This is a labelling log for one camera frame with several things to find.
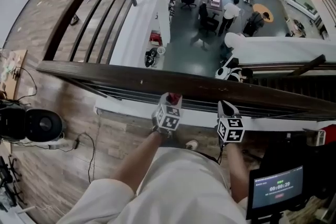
wooden handrail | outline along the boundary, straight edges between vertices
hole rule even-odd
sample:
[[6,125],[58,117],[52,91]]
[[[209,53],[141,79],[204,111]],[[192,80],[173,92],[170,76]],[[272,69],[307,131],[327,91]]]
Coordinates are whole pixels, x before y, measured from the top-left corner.
[[293,71],[292,73],[288,74],[288,76],[299,76],[302,75],[309,70],[314,69],[315,67],[318,67],[320,64],[325,62],[326,57],[321,54],[319,57],[316,57],[314,60],[310,61],[309,63],[305,64],[304,66],[298,68],[297,70]]
[[[276,63],[247,63],[239,65],[256,71],[291,71],[307,65],[309,62],[276,62]],[[315,67],[314,70],[336,70],[336,63],[325,62]]]
[[336,116],[336,103],[252,84],[191,74],[96,63],[43,61],[38,71],[139,92],[176,92],[196,98],[318,111]]
[[72,17],[84,0],[71,0],[63,10],[56,25],[54,26],[45,46],[45,55],[43,60],[53,60],[58,46],[71,22]]

round table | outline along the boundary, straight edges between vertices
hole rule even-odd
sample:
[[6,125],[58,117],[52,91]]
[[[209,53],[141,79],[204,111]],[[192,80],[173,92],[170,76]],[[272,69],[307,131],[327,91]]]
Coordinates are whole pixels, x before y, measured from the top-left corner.
[[264,21],[266,21],[268,23],[272,23],[274,21],[274,17],[273,17],[272,12],[262,4],[254,4],[253,5],[253,11],[258,12],[260,14],[263,14],[264,12],[268,12],[269,19],[264,19]]

staircase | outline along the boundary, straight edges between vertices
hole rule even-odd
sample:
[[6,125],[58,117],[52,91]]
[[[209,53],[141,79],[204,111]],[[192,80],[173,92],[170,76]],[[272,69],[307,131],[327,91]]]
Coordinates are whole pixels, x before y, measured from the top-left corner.
[[336,102],[336,76],[258,78],[248,83]]

timer display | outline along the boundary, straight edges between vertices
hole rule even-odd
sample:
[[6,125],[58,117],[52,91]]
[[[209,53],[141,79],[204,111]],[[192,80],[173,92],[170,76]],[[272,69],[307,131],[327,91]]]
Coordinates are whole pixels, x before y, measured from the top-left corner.
[[254,179],[252,208],[277,204],[302,194],[303,166]]
[[290,186],[290,182],[286,182],[284,184],[279,184],[278,186],[270,187],[269,191],[274,191],[274,190],[277,190],[277,189],[287,188],[289,186]]

cable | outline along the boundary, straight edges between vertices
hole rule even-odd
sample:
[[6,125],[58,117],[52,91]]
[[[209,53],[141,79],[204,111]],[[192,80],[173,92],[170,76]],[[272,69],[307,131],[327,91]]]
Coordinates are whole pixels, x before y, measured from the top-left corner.
[[[88,169],[88,178],[89,178],[89,183],[91,184],[91,177],[90,177],[90,169],[91,169],[91,165],[92,165],[92,161],[93,161],[93,158],[96,154],[96,147],[94,145],[94,140],[93,138],[88,135],[87,133],[81,133],[77,136],[77,138],[75,139],[75,141],[78,141],[79,143],[79,138],[82,136],[82,135],[86,135],[87,137],[89,137],[91,139],[91,142],[92,142],[92,147],[93,147],[93,151],[92,151],[92,158],[90,160],[90,163],[89,163],[89,169]],[[1,139],[1,141],[4,141],[4,142],[9,142],[11,144],[15,144],[15,145],[19,145],[19,146],[35,146],[35,147],[39,147],[39,148],[42,148],[44,150],[60,150],[60,151],[63,151],[63,152],[69,152],[69,151],[72,151],[72,150],[75,150],[77,148],[77,145],[76,146],[73,146],[72,149],[68,150],[68,151],[64,151],[62,150],[61,148],[50,148],[50,145],[48,146],[48,148],[46,147],[42,147],[42,146],[38,146],[38,145],[27,145],[27,144],[30,144],[30,142],[28,143],[20,143],[20,142],[12,142],[12,141],[7,141],[7,140],[3,140]]]
[[33,94],[31,94],[31,95],[24,95],[24,96],[20,97],[19,99],[16,100],[16,101],[18,102],[18,101],[20,101],[20,99],[22,99],[22,98],[24,98],[24,97],[32,97],[32,96],[35,96],[35,95],[37,94],[37,86],[36,86],[35,80],[34,80],[33,77],[31,76],[31,74],[27,71],[27,69],[25,69],[25,68],[23,68],[23,67],[17,67],[17,68],[20,68],[20,69],[25,70],[25,71],[28,73],[28,75],[32,78],[32,81],[33,81],[34,86],[35,86],[35,93],[33,93]]
[[91,160],[90,160],[90,163],[89,163],[89,169],[88,169],[88,178],[89,178],[89,183],[91,184],[90,168],[91,168],[91,164],[92,164],[93,158],[94,158],[95,153],[96,153],[96,147],[94,146],[94,141],[93,141],[92,137],[91,137],[90,135],[88,135],[87,133],[82,133],[82,134],[78,135],[78,136],[77,136],[77,139],[79,139],[82,135],[86,135],[86,136],[88,136],[88,137],[91,139],[92,146],[93,146],[92,158],[91,158]]
[[30,144],[30,143],[15,143],[15,142],[10,142],[10,141],[5,141],[5,142],[9,142],[11,144],[15,144],[15,145],[18,145],[18,146],[35,146],[35,147],[39,147],[39,148],[42,148],[44,150],[60,150],[60,151],[63,151],[63,152],[69,152],[69,151],[72,151],[74,150],[74,148],[68,150],[68,151],[64,151],[62,150],[61,148],[50,148],[50,145],[48,146],[48,148],[46,147],[42,147],[42,146],[38,146],[38,145],[27,145],[27,144]]

